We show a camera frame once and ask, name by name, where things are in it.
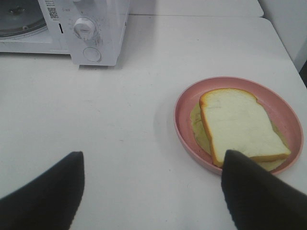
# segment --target microwave glass window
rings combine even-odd
[[[37,0],[0,0],[0,37],[21,35],[44,26]]]

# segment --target pink plate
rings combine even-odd
[[[303,148],[303,131],[292,108],[276,93],[253,81],[235,77],[215,77],[201,80],[188,87],[178,98],[174,109],[174,123],[177,135],[191,156],[208,170],[222,174],[222,169],[213,165],[211,156],[199,147],[194,139],[190,124],[190,112],[200,96],[220,88],[246,90],[258,99],[272,122],[286,138],[291,155],[272,174],[278,174],[294,164]]]

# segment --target table surface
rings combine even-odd
[[[130,0],[132,14],[262,17],[257,0]]]
[[[282,96],[307,133],[307,91],[262,18],[130,16],[115,67],[0,54],[0,197],[82,150],[85,190],[71,229],[235,229],[220,176],[180,144],[175,101],[214,76]],[[279,178],[307,193],[306,140]]]

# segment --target microwave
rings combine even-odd
[[[0,0],[0,52],[69,54],[114,66],[130,0]]]

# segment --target bread slice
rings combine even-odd
[[[216,166],[223,166],[226,150],[238,150],[258,162],[282,160],[291,153],[253,94],[217,89],[204,93],[199,103]]]

